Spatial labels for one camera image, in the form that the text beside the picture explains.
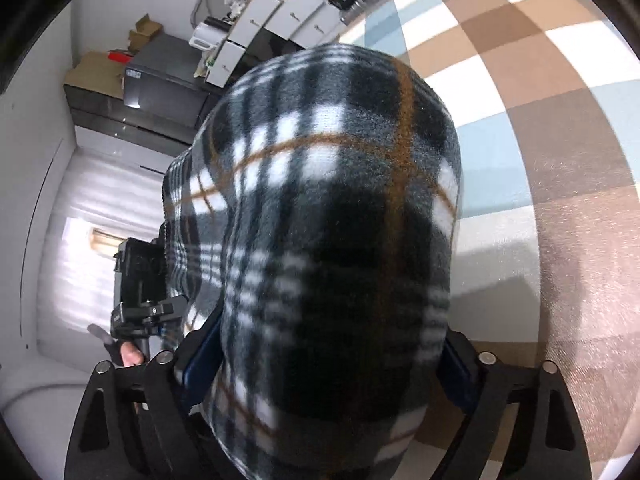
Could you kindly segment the left hand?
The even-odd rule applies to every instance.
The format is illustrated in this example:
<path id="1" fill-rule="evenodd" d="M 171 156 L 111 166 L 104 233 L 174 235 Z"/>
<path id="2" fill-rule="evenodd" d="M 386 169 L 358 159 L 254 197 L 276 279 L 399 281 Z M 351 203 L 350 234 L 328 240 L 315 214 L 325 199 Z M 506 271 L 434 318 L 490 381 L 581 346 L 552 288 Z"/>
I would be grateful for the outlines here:
<path id="1" fill-rule="evenodd" d="M 117 366 L 133 367 L 142 365 L 146 359 L 144 354 L 131 341 L 113 340 L 104 344 L 104 348 Z"/>

